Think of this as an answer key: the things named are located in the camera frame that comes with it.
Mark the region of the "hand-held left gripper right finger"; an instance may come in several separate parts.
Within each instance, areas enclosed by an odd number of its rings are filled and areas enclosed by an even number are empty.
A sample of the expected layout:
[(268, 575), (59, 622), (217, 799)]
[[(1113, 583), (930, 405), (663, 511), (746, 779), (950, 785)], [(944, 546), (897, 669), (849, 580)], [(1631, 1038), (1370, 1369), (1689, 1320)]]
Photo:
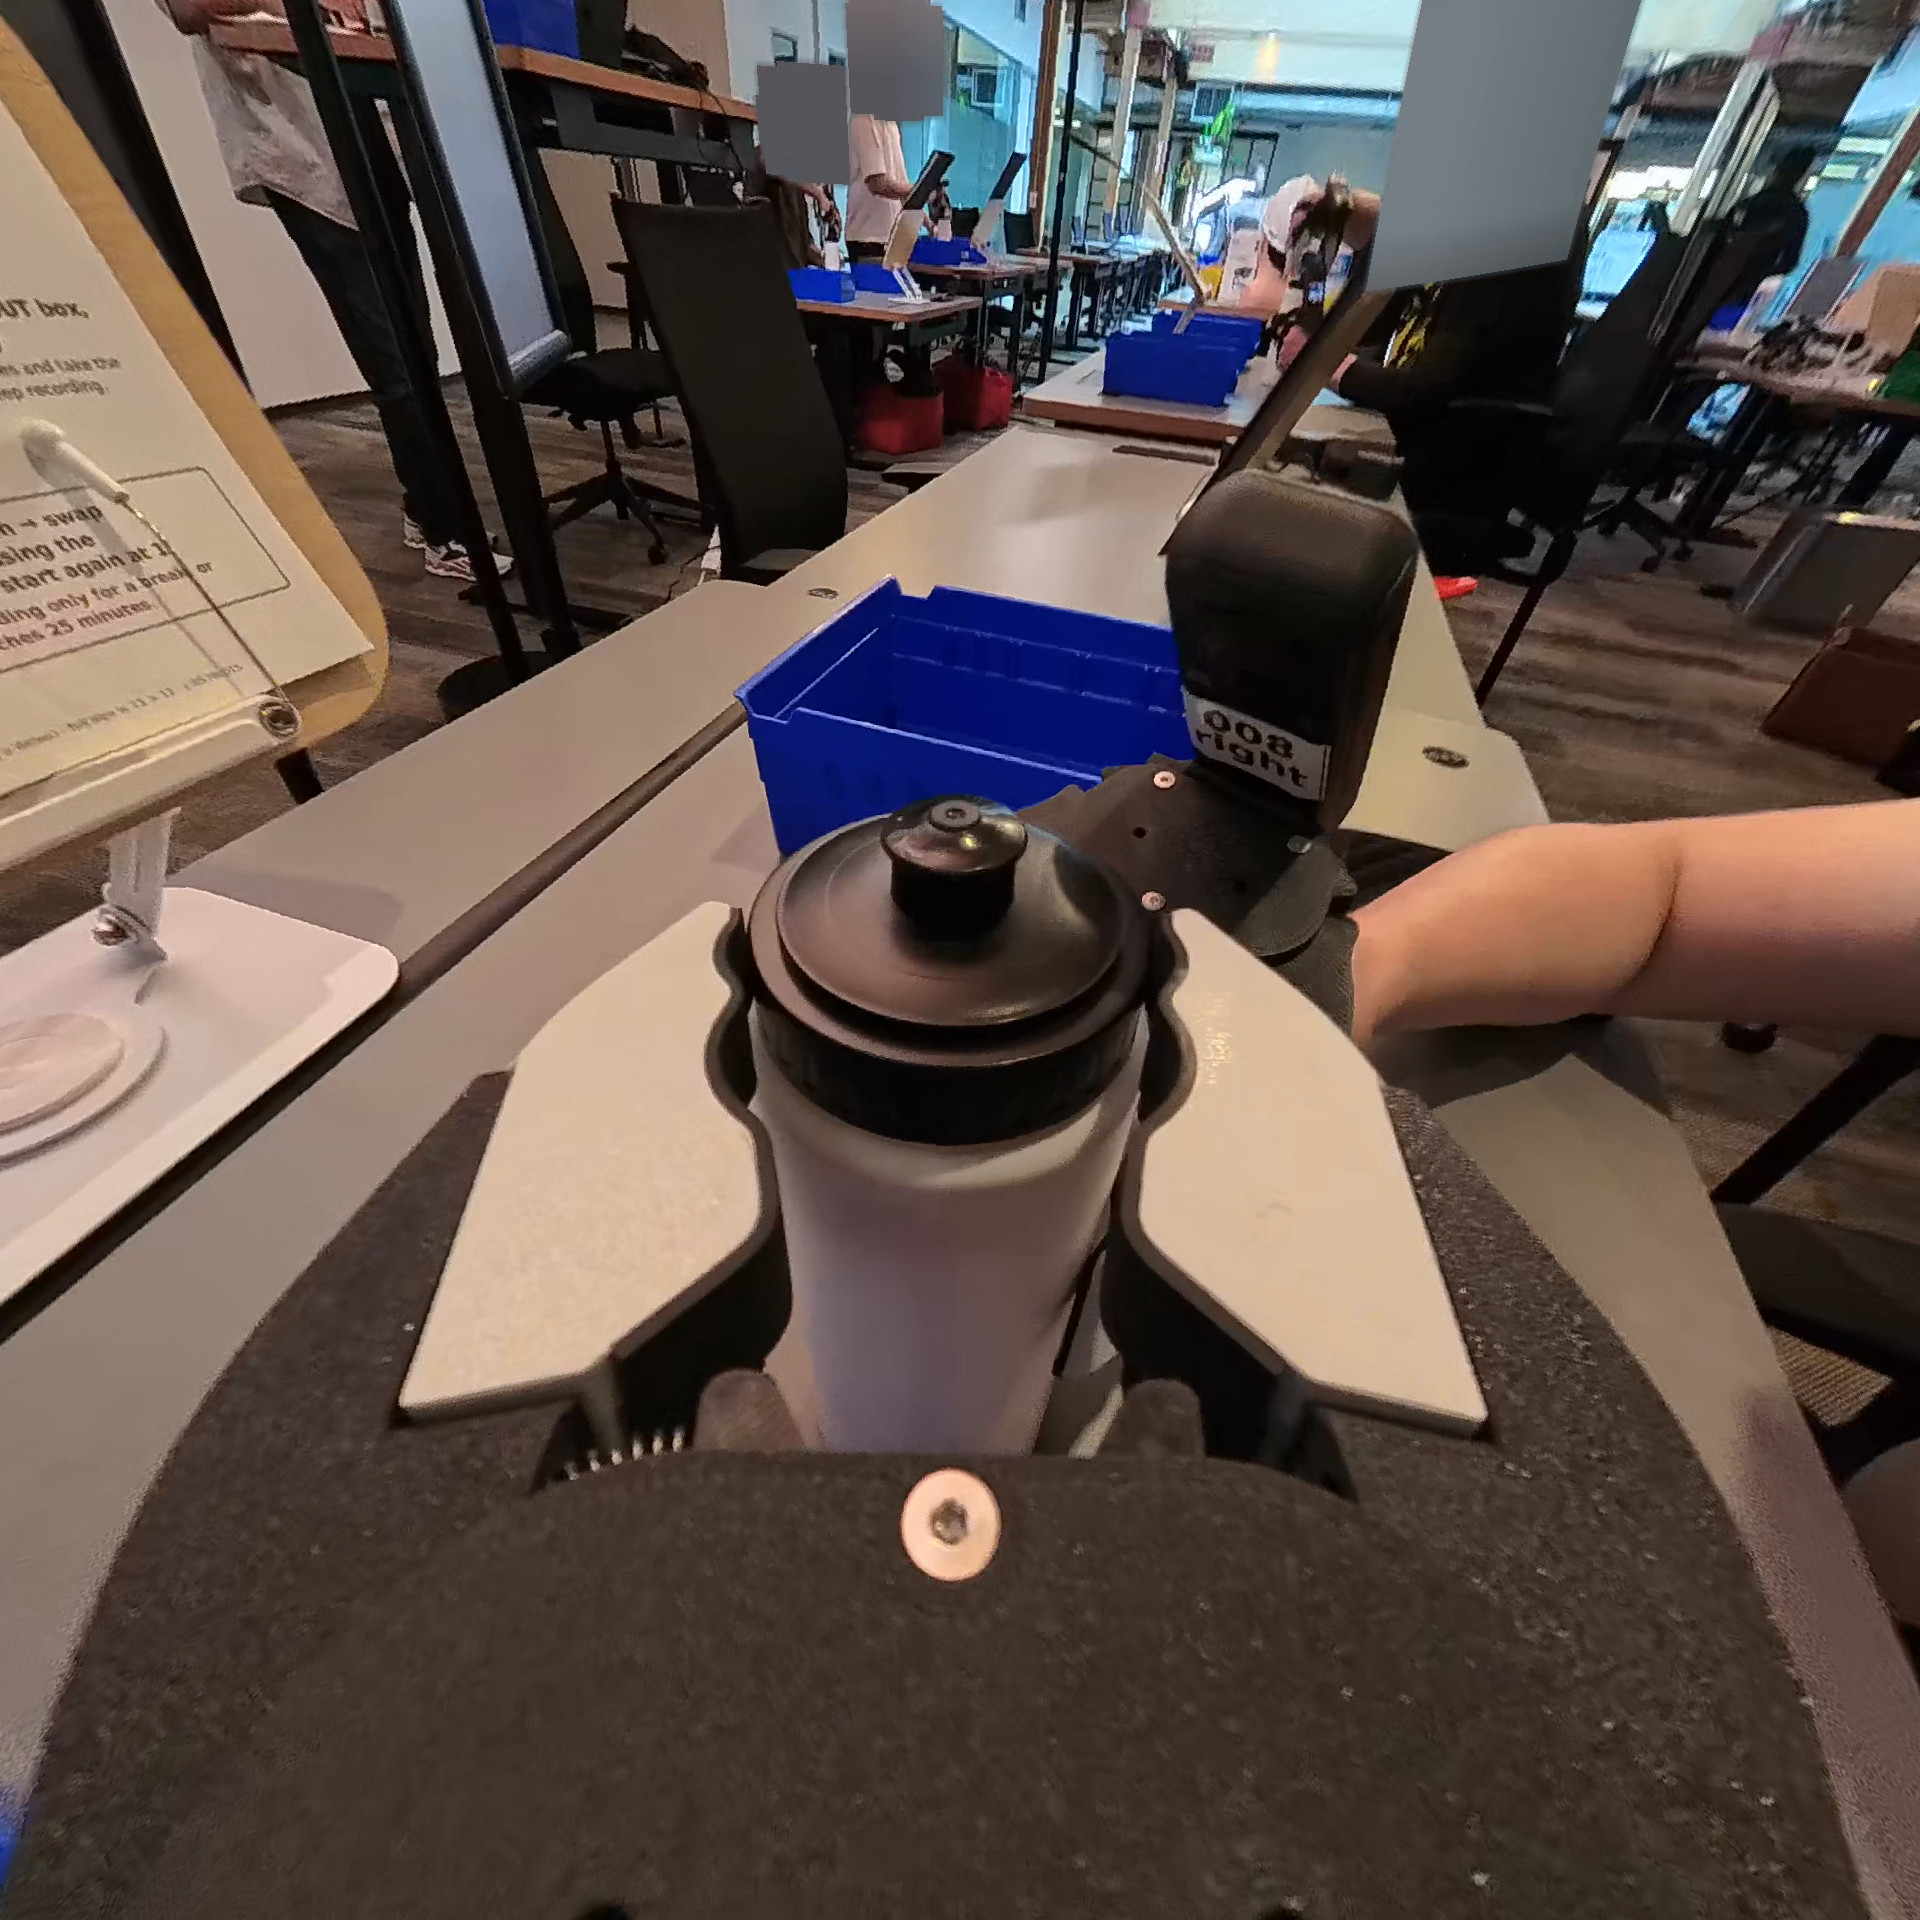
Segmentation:
[(1193, 1391), (1213, 1457), (1291, 1467), (1323, 1414), (1487, 1418), (1383, 1083), (1195, 910), (1165, 924), (1144, 1113), (1114, 1192), (1126, 1384)]

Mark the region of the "brown cardboard box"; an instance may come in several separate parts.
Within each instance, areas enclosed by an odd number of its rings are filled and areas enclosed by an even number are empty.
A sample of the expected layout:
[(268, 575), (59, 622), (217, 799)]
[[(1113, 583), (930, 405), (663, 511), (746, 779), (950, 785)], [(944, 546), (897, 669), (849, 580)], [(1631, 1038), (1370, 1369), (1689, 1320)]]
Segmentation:
[(1917, 719), (1917, 640), (1839, 625), (1760, 723), (1760, 733), (1880, 770)]

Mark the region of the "black bottle lid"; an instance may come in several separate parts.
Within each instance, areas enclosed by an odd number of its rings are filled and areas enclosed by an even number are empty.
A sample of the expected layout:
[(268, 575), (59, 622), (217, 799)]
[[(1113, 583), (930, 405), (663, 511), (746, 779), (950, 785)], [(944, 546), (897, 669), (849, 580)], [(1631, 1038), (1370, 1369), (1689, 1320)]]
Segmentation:
[(1151, 923), (1089, 853), (983, 796), (812, 842), (746, 923), (773, 1069), (871, 1137), (980, 1146), (1080, 1114), (1134, 1050)]

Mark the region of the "person's right forearm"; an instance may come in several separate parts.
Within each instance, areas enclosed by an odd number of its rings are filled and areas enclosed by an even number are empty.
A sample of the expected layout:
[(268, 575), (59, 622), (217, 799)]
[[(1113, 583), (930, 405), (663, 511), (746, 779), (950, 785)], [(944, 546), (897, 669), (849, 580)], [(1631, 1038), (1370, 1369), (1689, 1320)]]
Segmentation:
[(1578, 1018), (1917, 1035), (1917, 804), (1487, 836), (1358, 917), (1355, 1042)]

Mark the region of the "printed instruction sheet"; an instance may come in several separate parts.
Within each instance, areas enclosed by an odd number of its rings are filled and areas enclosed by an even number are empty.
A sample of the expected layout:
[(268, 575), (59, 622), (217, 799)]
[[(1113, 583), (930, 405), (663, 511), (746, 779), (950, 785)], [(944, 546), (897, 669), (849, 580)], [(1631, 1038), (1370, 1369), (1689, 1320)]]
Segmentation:
[(2, 205), (4, 804), (271, 694), (376, 665), (367, 590), (312, 556), (315, 499), (205, 341), (158, 333), (121, 267), (172, 276), (146, 234), (110, 252), (20, 114)]

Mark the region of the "tall black chair back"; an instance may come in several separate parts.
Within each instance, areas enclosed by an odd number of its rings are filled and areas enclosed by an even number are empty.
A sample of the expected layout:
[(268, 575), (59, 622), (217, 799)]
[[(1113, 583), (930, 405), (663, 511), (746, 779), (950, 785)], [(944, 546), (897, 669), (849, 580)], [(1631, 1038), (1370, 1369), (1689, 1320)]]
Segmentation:
[(722, 577), (776, 586), (847, 535), (847, 448), (776, 211), (614, 199), (690, 428)]

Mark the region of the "grey trash can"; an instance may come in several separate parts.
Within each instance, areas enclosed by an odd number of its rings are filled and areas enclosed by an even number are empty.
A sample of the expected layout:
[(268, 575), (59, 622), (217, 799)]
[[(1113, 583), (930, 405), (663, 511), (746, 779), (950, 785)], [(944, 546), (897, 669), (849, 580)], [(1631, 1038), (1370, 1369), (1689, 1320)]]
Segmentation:
[(1916, 567), (1916, 516), (1800, 508), (1757, 554), (1730, 607), (1750, 625), (1822, 638), (1871, 622)]

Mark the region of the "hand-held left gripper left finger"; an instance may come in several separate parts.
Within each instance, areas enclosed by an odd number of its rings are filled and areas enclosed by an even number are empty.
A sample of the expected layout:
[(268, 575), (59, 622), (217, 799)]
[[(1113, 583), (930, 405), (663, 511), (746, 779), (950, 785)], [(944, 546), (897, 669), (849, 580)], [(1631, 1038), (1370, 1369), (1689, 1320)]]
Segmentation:
[(576, 1404), (603, 1452), (692, 1440), (757, 1372), (792, 1290), (751, 1114), (741, 916), (701, 904), (521, 1050), (400, 1410), (423, 1424)]

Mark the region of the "pale screen on stand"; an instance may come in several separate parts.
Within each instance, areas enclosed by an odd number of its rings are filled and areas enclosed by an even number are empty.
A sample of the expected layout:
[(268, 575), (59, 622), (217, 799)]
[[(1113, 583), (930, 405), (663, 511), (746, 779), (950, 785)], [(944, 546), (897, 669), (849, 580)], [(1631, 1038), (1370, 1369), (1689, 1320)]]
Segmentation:
[(374, 184), (363, 119), (350, 106), (323, 13), (306, 2), (288, 2), (282, 13), (347, 184), (438, 469), (448, 473), (461, 508), (473, 583), (493, 622), (495, 656), (455, 671), (438, 690), (442, 716), (457, 721), (547, 665), (576, 656), (583, 645), (521, 405), (524, 391), (570, 355), (563, 308), (486, 9), (471, 2), (386, 6), (388, 45), (398, 60), (404, 173), (435, 262), (473, 428), (517, 559), (517, 583), (525, 612), (540, 625), (543, 652), (530, 655), (498, 573), (488, 518), (448, 416), (438, 353), (418, 318), (394, 226)]

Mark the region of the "black mesh wrist rest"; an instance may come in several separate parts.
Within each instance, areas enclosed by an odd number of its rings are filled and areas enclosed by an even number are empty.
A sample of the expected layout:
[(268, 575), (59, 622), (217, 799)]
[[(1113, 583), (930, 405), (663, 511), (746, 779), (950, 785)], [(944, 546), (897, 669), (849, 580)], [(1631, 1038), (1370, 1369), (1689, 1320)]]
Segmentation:
[(1358, 905), (1358, 1044), (1399, 1083), (1442, 1064), (1549, 1057), (1637, 979), (1669, 910), (1636, 828), (1529, 828)]

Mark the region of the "instruction board on white stand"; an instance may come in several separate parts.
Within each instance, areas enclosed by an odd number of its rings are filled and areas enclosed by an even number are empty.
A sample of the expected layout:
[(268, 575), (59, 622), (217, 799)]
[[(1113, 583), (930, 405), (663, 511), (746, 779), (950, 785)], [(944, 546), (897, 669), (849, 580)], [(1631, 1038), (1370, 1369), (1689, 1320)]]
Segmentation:
[[(184, 325), (184, 302), (195, 302), (13, 27), (2, 81), (4, 112), (28, 126), (105, 251), (121, 252), (140, 232), (164, 264), (174, 289), (159, 295), (146, 289), (148, 267), (119, 268), (155, 331)], [(376, 942), (168, 879), (176, 814), (190, 796), (342, 733), (386, 685), (386, 618), (305, 491), (318, 527), (299, 535), (301, 546), (312, 556), (332, 546), (338, 569), (367, 590), (368, 682), (271, 694), (252, 716), (168, 735), (83, 779), (13, 804), (2, 791), (4, 872), (70, 847), (108, 847), (98, 905), (4, 955), (4, 1332), (39, 1309), (61, 1260), (398, 990), (398, 955)]]

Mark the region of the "black office chair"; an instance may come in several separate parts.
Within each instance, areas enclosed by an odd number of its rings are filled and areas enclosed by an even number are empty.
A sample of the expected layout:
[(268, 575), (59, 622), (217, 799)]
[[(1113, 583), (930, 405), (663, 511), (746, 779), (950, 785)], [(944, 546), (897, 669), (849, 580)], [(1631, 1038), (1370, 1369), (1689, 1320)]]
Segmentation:
[(1661, 234), (1627, 285), (1567, 349), (1544, 403), (1475, 397), (1448, 411), (1459, 487), (1415, 527), (1469, 573), (1523, 588), (1478, 685), (1484, 708), (1547, 590), (1567, 573), (1660, 349), (1660, 318), (1687, 254)]
[(1752, 550), (1755, 537), (1722, 525), (1746, 467), (1750, 457), (1727, 455), (1686, 425), (1642, 424), (1617, 453), (1619, 493), (1597, 506), (1592, 527), (1610, 540), (1636, 535), (1648, 546), (1642, 575), (1686, 563), (1699, 546)]
[(607, 463), (600, 475), (544, 494), (547, 524), (559, 530), (600, 506), (612, 506), (619, 521), (637, 524), (645, 530), (647, 559), (660, 567), (669, 554), (657, 511), (701, 516), (701, 504), (633, 483), (621, 467), (614, 438), (621, 436), (625, 448), (637, 450), (639, 413), (658, 416), (660, 403), (673, 397), (663, 360), (645, 347), (600, 347), (587, 271), (563, 226), (563, 217), (544, 207), (543, 228), (574, 353), (536, 381), (524, 400), (565, 418), (576, 431), (597, 431), (607, 450)]

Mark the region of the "white plastic bottle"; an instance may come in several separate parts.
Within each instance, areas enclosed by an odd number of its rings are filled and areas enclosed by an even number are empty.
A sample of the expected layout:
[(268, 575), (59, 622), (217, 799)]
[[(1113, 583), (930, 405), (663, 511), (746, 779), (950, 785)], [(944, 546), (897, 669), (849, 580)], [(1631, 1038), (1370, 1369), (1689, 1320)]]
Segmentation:
[(1086, 1107), (973, 1146), (830, 1117), (778, 1069), (762, 1028), (753, 1015), (753, 1114), (776, 1151), (793, 1290), (776, 1378), (803, 1435), (828, 1452), (1031, 1452), (1136, 1124), (1144, 1018)]

